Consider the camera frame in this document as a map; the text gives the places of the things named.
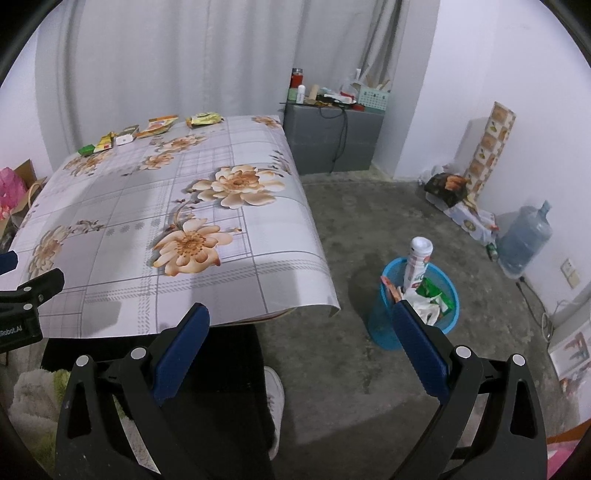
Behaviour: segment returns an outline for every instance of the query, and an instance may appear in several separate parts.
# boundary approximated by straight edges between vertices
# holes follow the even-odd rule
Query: blue gripper pad
[[[18,256],[15,252],[10,251],[0,255],[0,275],[10,272],[17,267]]]
[[[152,395],[158,406],[173,398],[209,331],[209,312],[200,305],[189,311],[189,321],[177,333],[154,369]]]
[[[423,388],[428,395],[437,397],[444,404],[449,397],[447,364],[427,337],[419,322],[422,322],[405,300],[395,303],[392,324],[398,340],[413,365]]]

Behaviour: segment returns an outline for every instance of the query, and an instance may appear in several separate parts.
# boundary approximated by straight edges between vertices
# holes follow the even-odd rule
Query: white canister
[[[304,85],[300,85],[297,88],[297,97],[295,98],[295,102],[302,104],[302,103],[304,103],[305,98],[306,98],[306,87]]]
[[[404,270],[404,291],[416,289],[423,281],[427,265],[433,253],[433,244],[428,238],[416,236],[410,242],[410,254]]]

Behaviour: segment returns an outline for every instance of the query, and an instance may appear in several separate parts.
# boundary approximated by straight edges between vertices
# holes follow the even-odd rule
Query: black pants
[[[95,361],[121,358],[155,337],[50,339],[41,367],[71,370],[83,354]],[[254,325],[212,328],[177,395],[162,406],[179,442],[214,478],[274,478],[263,366]]]

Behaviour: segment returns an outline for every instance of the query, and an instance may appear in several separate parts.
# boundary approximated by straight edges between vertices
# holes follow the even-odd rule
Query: floral tablecloth
[[[51,268],[46,337],[142,335],[198,301],[212,324],[310,304],[339,307],[276,117],[238,116],[72,155],[17,233],[11,290]]]

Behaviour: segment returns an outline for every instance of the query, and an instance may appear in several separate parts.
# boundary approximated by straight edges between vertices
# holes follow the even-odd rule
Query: silver bolt
[[[79,367],[83,367],[88,363],[88,355],[80,355],[77,359],[76,359],[76,365],[78,365]]]
[[[520,367],[523,367],[525,365],[525,358],[523,358],[523,355],[516,353],[515,355],[513,355],[512,359]]]
[[[146,356],[146,349],[142,346],[134,348],[131,351],[131,358],[133,358],[134,360],[139,360],[140,358],[143,358],[145,356]]]
[[[460,345],[456,347],[456,353],[462,358],[469,358],[472,354],[472,351],[467,346]]]

